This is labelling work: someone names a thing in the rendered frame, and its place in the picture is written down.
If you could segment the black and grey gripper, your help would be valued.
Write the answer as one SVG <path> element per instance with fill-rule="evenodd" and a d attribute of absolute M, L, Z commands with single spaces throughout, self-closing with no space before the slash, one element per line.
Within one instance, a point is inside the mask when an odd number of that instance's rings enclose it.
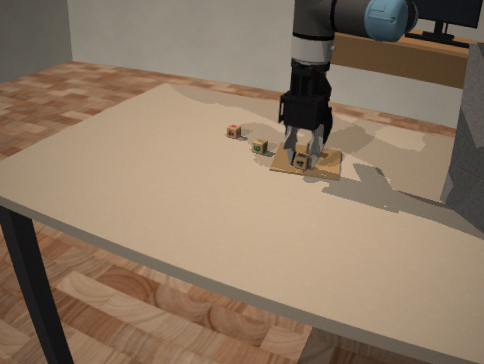
<path fill-rule="evenodd" d="M 309 155 L 312 155 L 310 158 L 310 170 L 312 170 L 320 157 L 333 125 L 332 107 L 328 107 L 327 103 L 330 99 L 327 96 L 327 92 L 323 92 L 318 86 L 319 72 L 329 71 L 330 61 L 324 65 L 309 66 L 300 64 L 300 62 L 291 58 L 291 67 L 290 95 L 289 91 L 281 95 L 279 106 L 278 123 L 284 120 L 283 125 L 286 128 L 283 149 L 287 149 L 288 159 L 290 165 L 292 165 L 296 155 L 295 145 L 298 141 L 298 128 L 312 131 L 312 140 L 309 147 Z M 306 68 L 306 70 L 300 70 L 299 68 Z M 282 103 L 283 114 L 281 114 Z M 320 107 L 322 108 L 319 116 Z M 288 138 L 286 138 L 287 136 Z"/>

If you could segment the tan mat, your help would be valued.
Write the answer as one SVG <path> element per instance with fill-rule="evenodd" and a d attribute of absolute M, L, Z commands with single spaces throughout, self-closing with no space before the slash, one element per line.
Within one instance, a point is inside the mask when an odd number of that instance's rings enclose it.
<path fill-rule="evenodd" d="M 341 151 L 323 148 L 314 168 L 310 170 L 309 162 L 307 169 L 302 170 L 294 168 L 294 162 L 292 165 L 290 165 L 287 149 L 283 149 L 283 144 L 284 142 L 281 142 L 279 145 L 271 164 L 270 171 L 339 181 Z M 306 153 L 306 146 L 296 144 L 296 151 L 296 155 L 299 152 Z"/>

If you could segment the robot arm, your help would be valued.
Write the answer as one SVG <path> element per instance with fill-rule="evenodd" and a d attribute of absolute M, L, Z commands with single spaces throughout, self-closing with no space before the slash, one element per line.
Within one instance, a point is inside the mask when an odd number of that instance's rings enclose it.
<path fill-rule="evenodd" d="M 335 32 L 397 42 L 416 26 L 416 8 L 412 0 L 295 0 L 290 56 L 303 65 L 327 64 Z"/>

